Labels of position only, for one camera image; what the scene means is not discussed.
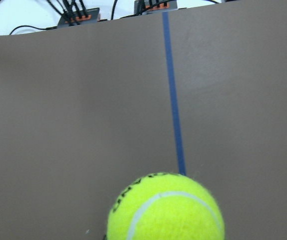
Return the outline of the right grey connector hub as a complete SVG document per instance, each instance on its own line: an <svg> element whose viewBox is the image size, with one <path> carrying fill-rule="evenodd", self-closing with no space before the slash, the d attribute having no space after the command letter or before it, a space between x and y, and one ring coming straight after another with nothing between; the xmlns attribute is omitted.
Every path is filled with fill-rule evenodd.
<svg viewBox="0 0 287 240"><path fill-rule="evenodd" d="M134 14L150 14L155 11L177 10L176 0L135 0Z"/></svg>

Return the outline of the left grey connector hub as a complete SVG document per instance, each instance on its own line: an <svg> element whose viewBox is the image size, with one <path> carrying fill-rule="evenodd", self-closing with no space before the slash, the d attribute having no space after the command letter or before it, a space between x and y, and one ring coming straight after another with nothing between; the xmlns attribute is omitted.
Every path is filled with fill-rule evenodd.
<svg viewBox="0 0 287 240"><path fill-rule="evenodd" d="M86 15L80 11L73 11L72 13L64 13L57 23L57 28L65 28L71 26L79 26L85 24L93 24L99 22L101 19L100 8L86 9Z"/></svg>

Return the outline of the yellow tennis ball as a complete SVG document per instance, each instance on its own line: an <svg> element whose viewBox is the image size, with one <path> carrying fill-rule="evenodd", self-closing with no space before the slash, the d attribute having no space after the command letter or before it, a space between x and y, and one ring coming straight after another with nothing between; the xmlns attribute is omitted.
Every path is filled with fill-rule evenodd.
<svg viewBox="0 0 287 240"><path fill-rule="evenodd" d="M151 173L128 185L107 219L108 240L224 240L217 201L200 183L170 172Z"/></svg>

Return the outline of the grey connector hub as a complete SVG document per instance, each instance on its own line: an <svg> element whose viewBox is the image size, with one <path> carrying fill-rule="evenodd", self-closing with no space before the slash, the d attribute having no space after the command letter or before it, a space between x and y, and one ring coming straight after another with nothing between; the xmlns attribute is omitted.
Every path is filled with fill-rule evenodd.
<svg viewBox="0 0 287 240"><path fill-rule="evenodd" d="M176 0L135 0L134 14L150 14L155 11L177 10Z"/></svg>
<svg viewBox="0 0 287 240"><path fill-rule="evenodd" d="M65 28L71 26L79 26L85 24L93 24L99 22L101 19L100 8L86 9L86 15L80 11L73 11L72 13L64 13L57 23L57 28Z"/></svg>

